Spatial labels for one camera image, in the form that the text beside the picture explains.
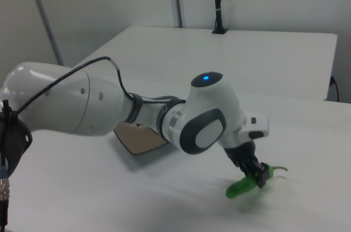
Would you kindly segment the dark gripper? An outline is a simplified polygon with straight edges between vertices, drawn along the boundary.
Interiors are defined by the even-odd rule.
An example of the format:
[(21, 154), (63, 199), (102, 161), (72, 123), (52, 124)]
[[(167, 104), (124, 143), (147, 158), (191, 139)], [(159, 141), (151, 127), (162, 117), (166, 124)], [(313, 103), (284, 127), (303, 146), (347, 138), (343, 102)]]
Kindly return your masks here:
[(256, 145), (254, 141), (243, 143), (235, 148), (225, 148), (224, 151), (232, 163), (238, 167), (245, 176), (257, 174), (257, 185), (259, 188), (265, 186), (269, 179), (269, 165), (259, 163), (255, 155)]

